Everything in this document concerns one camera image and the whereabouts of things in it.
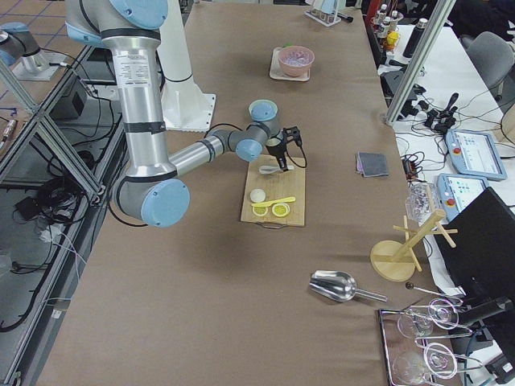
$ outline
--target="lemon slice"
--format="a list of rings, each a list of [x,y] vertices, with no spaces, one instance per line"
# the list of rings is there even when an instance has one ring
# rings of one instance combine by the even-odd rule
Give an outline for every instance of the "lemon slice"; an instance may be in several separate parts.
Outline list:
[[[290,205],[287,203],[276,203],[272,207],[272,213],[276,217],[286,217],[290,214]]]
[[[252,213],[257,217],[266,216],[266,213],[268,213],[268,207],[252,207]]]

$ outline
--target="white egg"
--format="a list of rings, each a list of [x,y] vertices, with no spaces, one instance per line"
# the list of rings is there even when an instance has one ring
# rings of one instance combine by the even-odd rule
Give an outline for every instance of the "white egg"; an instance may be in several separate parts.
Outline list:
[[[262,203],[265,201],[266,193],[262,189],[253,189],[250,192],[250,201],[253,203]]]

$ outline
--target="black screen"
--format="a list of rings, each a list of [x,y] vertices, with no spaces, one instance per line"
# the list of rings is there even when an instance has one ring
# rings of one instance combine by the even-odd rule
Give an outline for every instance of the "black screen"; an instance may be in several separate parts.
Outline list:
[[[441,236],[436,241],[447,271],[467,298],[487,301],[506,296],[515,302],[515,215],[491,188],[485,189],[446,228],[456,248]],[[515,363],[515,311],[486,318],[493,338]]]

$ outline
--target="black bottle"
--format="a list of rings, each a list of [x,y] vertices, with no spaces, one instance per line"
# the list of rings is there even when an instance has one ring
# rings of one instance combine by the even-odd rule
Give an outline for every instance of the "black bottle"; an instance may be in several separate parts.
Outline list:
[[[405,58],[413,57],[415,48],[417,47],[417,44],[420,41],[420,38],[422,37],[422,33],[426,29],[426,26],[427,26],[426,18],[421,18],[420,20],[418,20],[417,25],[411,32],[410,40],[408,40],[408,44],[406,45],[406,48],[404,49],[402,56],[404,56]]]

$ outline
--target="person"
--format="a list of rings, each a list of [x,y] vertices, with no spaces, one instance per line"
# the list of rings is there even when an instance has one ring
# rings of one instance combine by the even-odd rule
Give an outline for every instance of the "person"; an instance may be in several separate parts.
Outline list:
[[[490,31],[509,41],[513,39],[508,31],[509,21],[515,23],[515,0],[457,0],[448,19],[458,37],[475,38]]]

